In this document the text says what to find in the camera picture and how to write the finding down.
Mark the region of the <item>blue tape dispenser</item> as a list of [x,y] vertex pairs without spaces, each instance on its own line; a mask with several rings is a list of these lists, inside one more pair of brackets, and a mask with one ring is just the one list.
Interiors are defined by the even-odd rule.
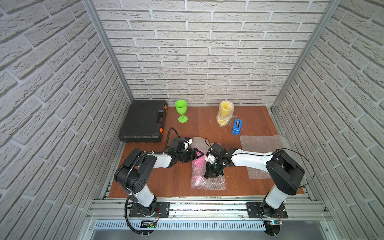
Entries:
[[234,122],[234,125],[233,125],[233,129],[232,129],[232,134],[233,135],[239,135],[240,134],[240,131],[241,131],[241,128],[242,128],[242,124],[243,124],[243,121],[240,120],[240,119],[235,119],[235,122]]

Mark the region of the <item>pink plastic wine glass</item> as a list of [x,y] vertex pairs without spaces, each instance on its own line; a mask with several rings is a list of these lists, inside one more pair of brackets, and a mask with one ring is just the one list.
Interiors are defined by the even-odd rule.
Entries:
[[205,183],[204,174],[206,172],[206,161],[204,157],[200,157],[197,160],[192,162],[193,172],[192,172],[192,181],[191,187],[193,189],[198,189]]

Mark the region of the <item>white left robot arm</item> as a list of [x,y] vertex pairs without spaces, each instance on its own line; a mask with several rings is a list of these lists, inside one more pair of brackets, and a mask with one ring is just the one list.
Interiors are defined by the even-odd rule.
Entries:
[[134,149],[114,174],[114,181],[119,183],[133,202],[144,208],[150,207],[155,195],[147,182],[153,169],[171,168],[176,163],[189,163],[204,154],[197,148],[176,151],[168,148],[167,152],[145,152]]

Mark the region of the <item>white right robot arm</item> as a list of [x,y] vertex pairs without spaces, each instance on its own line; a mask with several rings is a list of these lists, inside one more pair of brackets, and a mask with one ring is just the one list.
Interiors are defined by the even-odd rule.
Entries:
[[227,167],[247,167],[261,170],[270,174],[274,186],[263,200],[263,207],[277,210],[288,196],[297,194],[305,170],[284,150],[273,153],[255,153],[231,148],[225,150],[215,144],[205,156],[206,179],[217,178],[224,174]]

